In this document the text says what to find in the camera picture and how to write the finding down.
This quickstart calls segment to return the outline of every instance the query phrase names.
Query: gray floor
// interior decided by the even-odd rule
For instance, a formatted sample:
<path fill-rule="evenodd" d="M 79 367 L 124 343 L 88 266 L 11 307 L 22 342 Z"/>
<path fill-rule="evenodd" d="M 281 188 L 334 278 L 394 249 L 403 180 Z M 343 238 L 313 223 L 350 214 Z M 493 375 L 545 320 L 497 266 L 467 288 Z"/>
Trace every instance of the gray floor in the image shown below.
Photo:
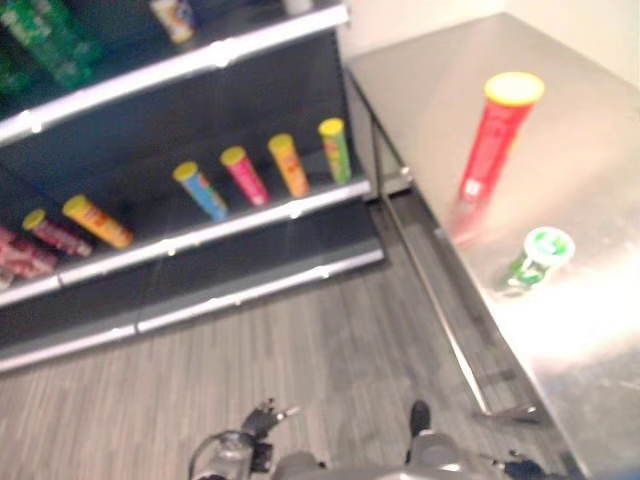
<path fill-rule="evenodd" d="M 419 214 L 398 201 L 427 258 Z M 268 396 L 304 408 L 274 432 L 278 455 L 305 448 L 332 466 L 398 463 L 406 412 L 422 397 L 435 427 L 465 448 L 517 448 L 560 469 L 553 432 L 471 419 L 433 307 L 386 217 L 372 212 L 384 264 L 0 378 L 2 478 L 185 478 L 204 436 L 237 426 Z M 518 388 L 495 381 L 500 348 L 473 321 L 457 321 L 490 400 L 517 399 Z"/>

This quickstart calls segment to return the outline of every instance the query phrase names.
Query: metal table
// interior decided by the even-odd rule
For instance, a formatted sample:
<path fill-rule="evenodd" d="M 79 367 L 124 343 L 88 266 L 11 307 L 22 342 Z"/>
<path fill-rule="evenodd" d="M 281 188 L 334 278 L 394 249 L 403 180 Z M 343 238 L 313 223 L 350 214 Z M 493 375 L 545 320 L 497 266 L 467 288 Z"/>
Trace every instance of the metal table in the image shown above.
<path fill-rule="evenodd" d="M 456 198 L 483 86 L 509 70 L 539 75 L 546 92 L 490 203 L 469 211 Z M 506 14 L 365 55 L 350 73 L 374 143 L 410 170 L 583 473 L 640 474 L 638 90 Z M 541 225 L 567 231 L 575 257 L 525 295 L 504 295 L 497 276 Z M 438 310 L 481 411 L 494 415 Z"/>

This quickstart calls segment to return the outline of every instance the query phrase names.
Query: shoe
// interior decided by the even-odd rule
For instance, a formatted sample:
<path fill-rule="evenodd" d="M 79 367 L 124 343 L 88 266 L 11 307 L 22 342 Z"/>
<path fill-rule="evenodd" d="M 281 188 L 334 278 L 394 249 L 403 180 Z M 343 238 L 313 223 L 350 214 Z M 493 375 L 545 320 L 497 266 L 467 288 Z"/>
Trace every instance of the shoe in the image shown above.
<path fill-rule="evenodd" d="M 409 429 L 411 430 L 411 438 L 417 437 L 422 430 L 431 428 L 431 410 L 422 400 L 416 400 L 411 407 L 411 416 L 409 417 Z"/>

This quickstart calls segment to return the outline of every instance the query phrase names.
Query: red can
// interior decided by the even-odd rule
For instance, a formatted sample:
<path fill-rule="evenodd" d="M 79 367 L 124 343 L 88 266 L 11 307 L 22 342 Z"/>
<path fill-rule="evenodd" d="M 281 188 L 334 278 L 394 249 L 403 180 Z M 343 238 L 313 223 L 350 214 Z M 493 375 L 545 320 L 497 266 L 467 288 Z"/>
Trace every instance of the red can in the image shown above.
<path fill-rule="evenodd" d="M 485 85 L 487 103 L 460 184 L 460 198 L 467 202 L 491 195 L 509 151 L 533 105 L 544 93 L 535 75 L 506 72 Z"/>
<path fill-rule="evenodd" d="M 88 257 L 93 251 L 89 243 L 46 218 L 46 212 L 41 208 L 24 218 L 22 228 L 69 255 Z"/>

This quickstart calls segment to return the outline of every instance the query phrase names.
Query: white wall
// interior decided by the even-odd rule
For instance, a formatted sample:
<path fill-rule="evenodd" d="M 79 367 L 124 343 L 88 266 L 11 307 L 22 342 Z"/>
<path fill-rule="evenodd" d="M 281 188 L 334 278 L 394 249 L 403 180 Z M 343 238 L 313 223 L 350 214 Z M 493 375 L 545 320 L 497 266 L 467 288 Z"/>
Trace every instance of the white wall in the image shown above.
<path fill-rule="evenodd" d="M 640 86 L 640 0 L 508 0 L 507 12 Z"/>
<path fill-rule="evenodd" d="M 351 24 L 342 27 L 339 35 L 342 55 L 348 59 L 501 12 L 506 0 L 346 0 L 346 3 L 351 10 Z"/>
<path fill-rule="evenodd" d="M 640 0 L 345 0 L 342 55 L 507 11 L 640 86 Z"/>

